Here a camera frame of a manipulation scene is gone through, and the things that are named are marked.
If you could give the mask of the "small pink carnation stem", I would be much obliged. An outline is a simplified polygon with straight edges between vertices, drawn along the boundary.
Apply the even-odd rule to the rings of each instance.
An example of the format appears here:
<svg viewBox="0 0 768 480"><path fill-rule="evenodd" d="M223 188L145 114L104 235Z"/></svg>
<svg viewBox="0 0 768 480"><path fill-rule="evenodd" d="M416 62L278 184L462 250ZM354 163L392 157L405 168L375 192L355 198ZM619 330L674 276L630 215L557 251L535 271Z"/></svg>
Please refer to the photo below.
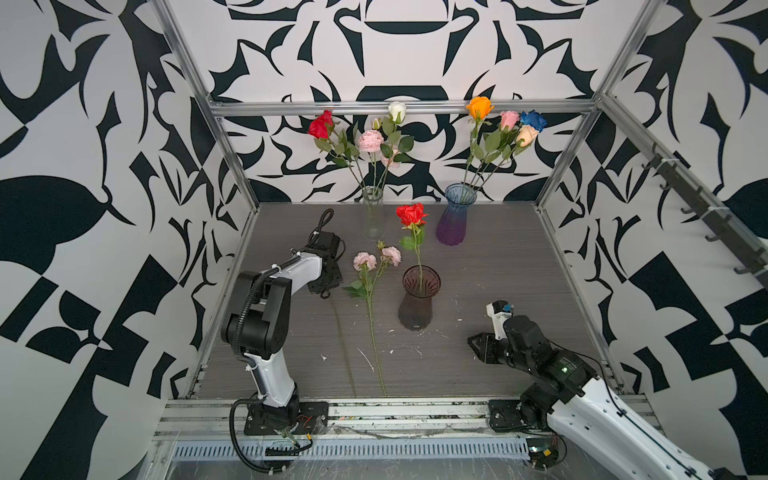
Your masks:
<svg viewBox="0 0 768 480"><path fill-rule="evenodd" d="M352 267L357 274L357 279L353 280L344 288L350 296L362 299L365 302L371 346L373 349L372 368L377 375L381 394L384 397L387 396L387 389L381 371L381 362L376 338L374 297L376 287L382 276L391 267L399 266L401 262L402 253L400 250L395 246L386 245L383 241L379 240L376 253L360 251L353 256Z"/></svg>

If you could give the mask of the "clear glass vase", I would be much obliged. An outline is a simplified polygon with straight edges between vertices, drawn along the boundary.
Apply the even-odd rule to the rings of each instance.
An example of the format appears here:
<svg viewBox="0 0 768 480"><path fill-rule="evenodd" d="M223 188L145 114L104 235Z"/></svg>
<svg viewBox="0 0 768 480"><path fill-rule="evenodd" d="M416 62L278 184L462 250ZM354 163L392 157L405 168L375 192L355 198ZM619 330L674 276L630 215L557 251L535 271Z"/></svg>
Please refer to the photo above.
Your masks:
<svg viewBox="0 0 768 480"><path fill-rule="evenodd" d="M383 190L379 187L366 186L362 191L363 236L370 240L379 240L384 235Z"/></svg>

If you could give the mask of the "smoky pink glass vase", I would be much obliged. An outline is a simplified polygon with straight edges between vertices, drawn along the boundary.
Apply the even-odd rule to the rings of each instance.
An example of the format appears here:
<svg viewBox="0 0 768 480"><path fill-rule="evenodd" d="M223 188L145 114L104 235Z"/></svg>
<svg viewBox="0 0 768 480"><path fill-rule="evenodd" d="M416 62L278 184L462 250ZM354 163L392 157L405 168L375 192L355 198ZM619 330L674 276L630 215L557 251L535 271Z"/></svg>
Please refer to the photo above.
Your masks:
<svg viewBox="0 0 768 480"><path fill-rule="evenodd" d="M433 298L439 293L441 279L429 266L412 266L402 277L404 297L398 309L398 319L408 330L425 329L433 319Z"/></svg>

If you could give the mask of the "red rose stem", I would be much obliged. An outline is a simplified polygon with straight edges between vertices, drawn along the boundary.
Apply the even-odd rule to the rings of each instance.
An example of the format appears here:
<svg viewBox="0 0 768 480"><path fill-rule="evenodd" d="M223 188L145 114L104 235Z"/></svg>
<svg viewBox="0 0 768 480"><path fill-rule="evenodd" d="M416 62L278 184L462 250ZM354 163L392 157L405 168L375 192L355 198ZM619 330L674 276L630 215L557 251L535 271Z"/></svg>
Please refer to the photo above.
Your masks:
<svg viewBox="0 0 768 480"><path fill-rule="evenodd" d="M335 165L351 172L361 190L366 187L365 175L359 165L360 152L346 131L337 127L330 110L324 110L310 123L308 134L321 152L331 156Z"/></svg>

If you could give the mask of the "pink peony flower stem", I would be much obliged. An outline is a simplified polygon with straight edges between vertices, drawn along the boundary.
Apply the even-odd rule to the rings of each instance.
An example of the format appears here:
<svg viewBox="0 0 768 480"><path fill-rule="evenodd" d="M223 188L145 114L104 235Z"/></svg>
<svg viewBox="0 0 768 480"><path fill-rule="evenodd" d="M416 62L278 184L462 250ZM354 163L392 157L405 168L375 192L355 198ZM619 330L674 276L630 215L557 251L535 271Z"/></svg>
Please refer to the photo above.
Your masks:
<svg viewBox="0 0 768 480"><path fill-rule="evenodd" d="M369 170L372 173L370 186L374 187L378 187L378 181L382 179L384 173L381 163L382 155L380 153L380 145L384 140L384 135L377 129L380 119L383 118L376 118L372 126L363 132L356 141L356 146L361 156L369 164Z"/></svg>

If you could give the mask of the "purple blue glass vase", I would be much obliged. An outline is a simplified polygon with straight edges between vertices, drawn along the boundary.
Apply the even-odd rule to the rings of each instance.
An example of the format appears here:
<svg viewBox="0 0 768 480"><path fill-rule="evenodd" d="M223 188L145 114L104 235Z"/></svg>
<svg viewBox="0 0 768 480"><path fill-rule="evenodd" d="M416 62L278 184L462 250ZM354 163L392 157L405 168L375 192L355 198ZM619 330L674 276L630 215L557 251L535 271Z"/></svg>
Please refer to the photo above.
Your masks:
<svg viewBox="0 0 768 480"><path fill-rule="evenodd" d="M461 244L466 235L468 209L477 200L476 190L466 183L451 184L445 190L446 208L436 228L436 238L443 245Z"/></svg>

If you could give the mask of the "white rose stem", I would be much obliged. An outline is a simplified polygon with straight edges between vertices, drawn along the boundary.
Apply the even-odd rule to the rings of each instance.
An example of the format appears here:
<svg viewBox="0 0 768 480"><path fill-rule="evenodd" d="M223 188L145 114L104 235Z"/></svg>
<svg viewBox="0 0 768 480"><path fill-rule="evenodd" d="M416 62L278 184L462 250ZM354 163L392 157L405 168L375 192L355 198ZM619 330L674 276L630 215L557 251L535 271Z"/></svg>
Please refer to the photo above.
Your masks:
<svg viewBox="0 0 768 480"><path fill-rule="evenodd" d="M380 119L377 129L384 135L380 145L381 163L384 168L383 177L377 186L384 190L389 172L407 159L407 154L414 147L414 138L403 134L401 127L407 116L407 105L402 101L394 101L388 105L388 116Z"/></svg>

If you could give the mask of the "orange rose stem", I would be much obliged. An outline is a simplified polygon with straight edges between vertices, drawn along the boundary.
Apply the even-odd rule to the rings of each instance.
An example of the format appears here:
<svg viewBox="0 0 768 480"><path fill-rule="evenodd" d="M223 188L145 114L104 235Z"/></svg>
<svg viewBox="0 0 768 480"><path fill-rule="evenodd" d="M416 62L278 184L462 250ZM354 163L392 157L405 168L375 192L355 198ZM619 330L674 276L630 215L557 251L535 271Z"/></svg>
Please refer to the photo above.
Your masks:
<svg viewBox="0 0 768 480"><path fill-rule="evenodd" d="M469 155L463 177L463 182L465 184L468 183L469 170L473 162L475 160L482 161L485 158L485 153L480 146L481 128L485 124L486 117L494 109L494 105L488 97L478 96L471 99L466 108L469 112L469 117L473 122L473 127L470 133Z"/></svg>

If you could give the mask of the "peach rose stem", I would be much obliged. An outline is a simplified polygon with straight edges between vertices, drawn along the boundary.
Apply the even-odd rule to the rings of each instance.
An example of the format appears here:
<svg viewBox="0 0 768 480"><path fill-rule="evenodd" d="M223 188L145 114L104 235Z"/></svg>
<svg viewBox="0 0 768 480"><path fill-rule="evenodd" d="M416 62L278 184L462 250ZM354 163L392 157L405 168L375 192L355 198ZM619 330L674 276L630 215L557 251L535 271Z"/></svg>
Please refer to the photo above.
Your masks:
<svg viewBox="0 0 768 480"><path fill-rule="evenodd" d="M531 125L499 127L484 139L485 158L473 186L480 190L501 167L512 164L515 156L532 146L540 131Z"/></svg>

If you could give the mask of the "blue rose stem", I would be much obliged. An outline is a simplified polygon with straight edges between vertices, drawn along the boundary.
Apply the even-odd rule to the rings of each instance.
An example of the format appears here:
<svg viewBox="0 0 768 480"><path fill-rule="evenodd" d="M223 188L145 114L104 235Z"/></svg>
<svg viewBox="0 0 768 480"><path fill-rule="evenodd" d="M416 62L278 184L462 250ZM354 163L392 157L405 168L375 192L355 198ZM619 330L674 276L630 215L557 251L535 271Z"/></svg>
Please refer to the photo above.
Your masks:
<svg viewBox="0 0 768 480"><path fill-rule="evenodd" d="M539 130L540 133L548 125L547 120L540 113L536 111L519 112L519 113L521 114L520 125L521 124L531 125L537 130Z"/></svg>

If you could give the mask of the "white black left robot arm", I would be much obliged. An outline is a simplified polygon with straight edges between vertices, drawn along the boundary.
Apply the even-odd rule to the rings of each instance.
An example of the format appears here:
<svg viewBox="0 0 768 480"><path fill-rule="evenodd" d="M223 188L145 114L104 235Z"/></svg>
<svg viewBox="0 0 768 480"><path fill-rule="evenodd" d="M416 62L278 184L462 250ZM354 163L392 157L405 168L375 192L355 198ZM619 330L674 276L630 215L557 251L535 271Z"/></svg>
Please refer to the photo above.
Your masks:
<svg viewBox="0 0 768 480"><path fill-rule="evenodd" d="M338 235L316 229L308 244L285 262L261 272L244 271L236 278L220 337L256 385L249 415L271 428L292 427L300 415L298 387L283 354L292 296L307 288L329 297L343 281L338 266L343 253Z"/></svg>

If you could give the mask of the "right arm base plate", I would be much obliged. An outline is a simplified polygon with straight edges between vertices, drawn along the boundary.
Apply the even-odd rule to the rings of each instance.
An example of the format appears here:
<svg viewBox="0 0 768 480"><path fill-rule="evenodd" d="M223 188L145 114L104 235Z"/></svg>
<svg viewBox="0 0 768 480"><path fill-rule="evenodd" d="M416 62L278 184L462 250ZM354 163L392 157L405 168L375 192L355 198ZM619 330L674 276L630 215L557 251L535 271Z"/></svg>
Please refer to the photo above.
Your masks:
<svg viewBox="0 0 768 480"><path fill-rule="evenodd" d="M497 433L547 431L547 417L554 413L554 405L523 398L517 400L490 400L489 427Z"/></svg>

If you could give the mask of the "aluminium front rail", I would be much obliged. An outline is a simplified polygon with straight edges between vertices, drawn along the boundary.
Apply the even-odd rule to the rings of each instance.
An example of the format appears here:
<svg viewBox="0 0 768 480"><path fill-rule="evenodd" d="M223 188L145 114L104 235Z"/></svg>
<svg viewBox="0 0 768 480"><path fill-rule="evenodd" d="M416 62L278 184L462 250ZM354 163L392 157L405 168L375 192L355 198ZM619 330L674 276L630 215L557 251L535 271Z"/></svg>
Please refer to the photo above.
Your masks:
<svg viewBox="0 0 768 480"><path fill-rule="evenodd" d="M489 397L309 399L327 402L327 425L314 437L499 437L489 427ZM232 399L171 400L153 438L227 439Z"/></svg>

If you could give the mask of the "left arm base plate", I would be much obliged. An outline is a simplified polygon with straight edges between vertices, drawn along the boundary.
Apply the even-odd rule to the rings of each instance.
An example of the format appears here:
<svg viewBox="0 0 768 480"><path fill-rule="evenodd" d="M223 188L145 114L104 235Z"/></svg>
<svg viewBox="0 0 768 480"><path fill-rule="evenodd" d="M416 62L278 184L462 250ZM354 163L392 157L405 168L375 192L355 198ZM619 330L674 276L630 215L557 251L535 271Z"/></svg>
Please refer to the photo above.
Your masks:
<svg viewBox="0 0 768 480"><path fill-rule="evenodd" d="M327 402L289 403L285 407L256 403L247 407L243 433L246 436L267 436L288 430L298 435L314 434L327 425L328 414Z"/></svg>

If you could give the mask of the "black wall hook rack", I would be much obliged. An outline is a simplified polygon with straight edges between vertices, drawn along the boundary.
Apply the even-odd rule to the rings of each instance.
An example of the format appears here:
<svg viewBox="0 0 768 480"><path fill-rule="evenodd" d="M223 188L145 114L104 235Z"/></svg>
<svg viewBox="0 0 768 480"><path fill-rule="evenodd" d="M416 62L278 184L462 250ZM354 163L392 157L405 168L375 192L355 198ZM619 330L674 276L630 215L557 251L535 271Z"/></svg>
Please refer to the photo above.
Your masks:
<svg viewBox="0 0 768 480"><path fill-rule="evenodd" d="M662 180L662 194L657 203L657 218L662 219L664 203L670 193L684 204L682 215L694 221L702 221L710 231L705 239L722 243L740 262L735 267L737 275L753 276L767 289L767 244L761 240L736 215L736 212L720 200L690 169L679 159L664 157L657 143L641 147L648 159L643 165L645 172L652 171Z"/></svg>

